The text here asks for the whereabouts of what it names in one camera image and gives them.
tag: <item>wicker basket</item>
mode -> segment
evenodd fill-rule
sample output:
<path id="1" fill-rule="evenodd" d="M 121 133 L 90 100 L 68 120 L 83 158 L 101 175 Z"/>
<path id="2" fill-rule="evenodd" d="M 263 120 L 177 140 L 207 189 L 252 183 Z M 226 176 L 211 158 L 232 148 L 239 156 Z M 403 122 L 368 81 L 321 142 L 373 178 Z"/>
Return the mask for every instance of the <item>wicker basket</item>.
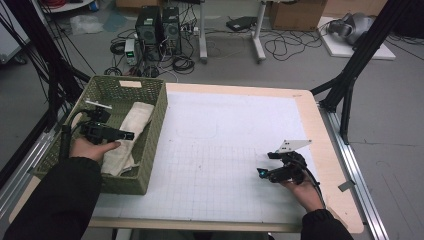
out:
<path id="1" fill-rule="evenodd" d="M 165 82 L 148 78 L 94 76 L 86 86 L 70 116 L 80 109 L 94 109 L 93 105 L 85 103 L 86 99 L 98 101 L 104 105 L 112 105 L 113 109 L 107 109 L 111 116 L 106 125 L 117 129 L 121 126 L 134 102 L 145 102 L 155 106 L 151 122 L 144 128 L 132 150 L 134 161 L 139 162 L 140 166 L 117 177 L 103 174 L 103 193 L 146 194 L 156 146 L 168 105 Z M 74 133 L 73 140 L 79 136 L 77 132 Z M 51 167 L 57 163 L 59 147 L 60 134 L 57 134 L 34 170 L 37 177 L 44 177 Z"/>

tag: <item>cardboard box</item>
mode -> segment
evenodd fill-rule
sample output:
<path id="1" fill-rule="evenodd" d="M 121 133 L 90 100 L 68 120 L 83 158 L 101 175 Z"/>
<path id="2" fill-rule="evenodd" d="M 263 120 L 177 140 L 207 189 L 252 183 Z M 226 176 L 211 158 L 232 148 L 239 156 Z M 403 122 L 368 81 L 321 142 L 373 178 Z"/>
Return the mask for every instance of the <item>cardboard box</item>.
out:
<path id="1" fill-rule="evenodd" d="M 140 8 L 142 6 L 162 6 L 162 0 L 116 0 L 119 8 Z"/>
<path id="2" fill-rule="evenodd" d="M 294 4 L 273 3 L 269 20 L 272 29 L 315 31 L 327 0 L 301 0 Z"/>
<path id="3" fill-rule="evenodd" d="M 387 0 L 328 0 L 323 16 L 341 18 L 346 13 L 362 12 L 378 16 Z"/>

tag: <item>gray floor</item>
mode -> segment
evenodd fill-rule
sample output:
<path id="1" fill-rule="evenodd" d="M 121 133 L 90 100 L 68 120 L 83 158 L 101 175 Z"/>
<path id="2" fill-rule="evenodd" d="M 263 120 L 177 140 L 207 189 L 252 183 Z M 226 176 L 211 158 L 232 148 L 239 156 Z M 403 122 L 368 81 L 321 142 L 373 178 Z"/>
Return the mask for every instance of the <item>gray floor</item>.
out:
<path id="1" fill-rule="evenodd" d="M 91 13 L 79 10 L 68 14 Z M 102 10 L 94 15 L 105 22 L 109 14 L 109 10 Z M 110 40 L 133 26 L 134 21 L 128 20 L 117 27 L 116 32 L 71 36 L 71 39 L 101 74 L 111 64 Z M 307 48 L 284 62 L 266 53 L 267 60 L 257 64 L 248 37 L 208 35 L 207 39 L 208 63 L 200 63 L 199 53 L 195 51 L 195 71 L 177 75 L 178 82 L 312 89 L 337 76 L 349 60 L 330 57 L 321 46 Z M 262 43 L 270 39 L 274 37 L 264 37 Z M 424 58 L 423 45 L 396 44 Z M 424 87 L 424 65 L 422 59 L 390 43 L 386 45 L 396 55 L 396 60 L 372 60 L 360 75 L 353 96 L 349 139 L 389 238 L 422 239 L 424 188 L 420 176 L 424 166 L 421 143 L 424 95 L 421 87 Z M 77 53 L 71 47 L 68 50 L 74 65 L 92 75 Z M 174 75 L 167 73 L 161 78 L 177 81 Z M 32 65 L 9 63 L 1 66 L 0 111 L 3 118 L 0 130 L 3 137 L 0 139 L 0 167 L 12 156 L 45 109 L 45 98 Z M 89 229 L 84 239 L 110 239 L 110 234 L 110 229 Z M 274 236 L 277 240 L 299 239 L 298 234 Z M 354 238 L 372 239 L 368 230 Z"/>

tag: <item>towel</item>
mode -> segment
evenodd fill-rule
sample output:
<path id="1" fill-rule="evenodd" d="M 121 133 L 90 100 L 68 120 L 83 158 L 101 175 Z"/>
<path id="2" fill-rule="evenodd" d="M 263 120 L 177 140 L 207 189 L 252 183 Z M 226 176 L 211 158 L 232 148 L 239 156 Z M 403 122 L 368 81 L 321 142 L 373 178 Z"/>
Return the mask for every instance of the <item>towel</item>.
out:
<path id="1" fill-rule="evenodd" d="M 104 155 L 102 173 L 119 176 L 122 173 L 139 166 L 131 154 L 135 141 L 144 127 L 149 123 L 153 105 L 135 102 L 119 128 L 122 131 L 134 132 L 134 140 L 118 140 L 121 146 Z"/>

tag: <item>hand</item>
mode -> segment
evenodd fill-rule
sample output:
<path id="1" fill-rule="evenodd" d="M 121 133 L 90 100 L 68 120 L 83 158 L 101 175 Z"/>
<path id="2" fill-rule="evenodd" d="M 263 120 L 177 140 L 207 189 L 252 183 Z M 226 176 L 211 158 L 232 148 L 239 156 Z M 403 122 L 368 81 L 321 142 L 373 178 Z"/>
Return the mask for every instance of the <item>hand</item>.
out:
<path id="1" fill-rule="evenodd" d="M 305 180 L 297 185 L 294 182 L 284 181 L 280 184 L 289 189 L 296 197 L 297 201 L 302 205 L 307 212 L 313 212 L 318 209 L 323 209 L 321 199 L 314 185 L 312 185 L 309 177 L 305 175 Z"/>
<path id="2" fill-rule="evenodd" d="M 72 147 L 71 157 L 86 157 L 96 162 L 102 160 L 103 155 L 121 145 L 120 142 L 111 142 L 104 145 L 94 145 L 85 138 L 78 138 L 75 140 Z"/>

